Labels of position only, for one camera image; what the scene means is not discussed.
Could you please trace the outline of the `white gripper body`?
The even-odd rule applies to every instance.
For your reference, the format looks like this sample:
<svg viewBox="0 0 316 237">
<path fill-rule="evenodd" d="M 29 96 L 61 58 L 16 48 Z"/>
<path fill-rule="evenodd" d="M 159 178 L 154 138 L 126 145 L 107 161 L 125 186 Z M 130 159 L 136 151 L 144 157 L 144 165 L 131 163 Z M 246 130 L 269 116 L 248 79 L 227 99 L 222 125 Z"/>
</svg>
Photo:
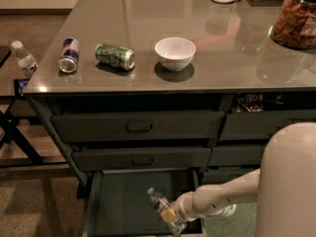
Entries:
<svg viewBox="0 0 316 237">
<path fill-rule="evenodd" d="M 175 214 L 185 222 L 194 221 L 199 218 L 198 203 L 200 196 L 196 192 L 188 192 L 180 195 L 174 201 Z"/>
</svg>

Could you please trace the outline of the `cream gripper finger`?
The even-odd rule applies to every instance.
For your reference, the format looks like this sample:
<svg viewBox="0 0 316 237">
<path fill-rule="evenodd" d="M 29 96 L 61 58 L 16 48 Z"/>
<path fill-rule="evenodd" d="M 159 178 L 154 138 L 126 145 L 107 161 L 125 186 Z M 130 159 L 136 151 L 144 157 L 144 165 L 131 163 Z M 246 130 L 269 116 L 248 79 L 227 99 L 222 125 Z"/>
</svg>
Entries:
<svg viewBox="0 0 316 237">
<path fill-rule="evenodd" d="M 172 206 L 165 206 L 160 211 L 160 216 L 165 222 L 176 222 L 177 216 L 175 214 L 174 207 Z"/>
</svg>

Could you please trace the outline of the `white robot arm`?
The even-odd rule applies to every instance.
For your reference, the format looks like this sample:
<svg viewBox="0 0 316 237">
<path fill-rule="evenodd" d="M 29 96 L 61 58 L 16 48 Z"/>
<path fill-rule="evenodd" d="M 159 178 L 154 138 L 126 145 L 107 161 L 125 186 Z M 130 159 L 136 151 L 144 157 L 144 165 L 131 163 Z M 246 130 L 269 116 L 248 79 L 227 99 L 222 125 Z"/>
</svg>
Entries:
<svg viewBox="0 0 316 237">
<path fill-rule="evenodd" d="M 268 142 L 258 170 L 179 196 L 168 217 L 194 221 L 249 202 L 257 205 L 256 237 L 316 237 L 315 122 L 282 128 Z"/>
</svg>

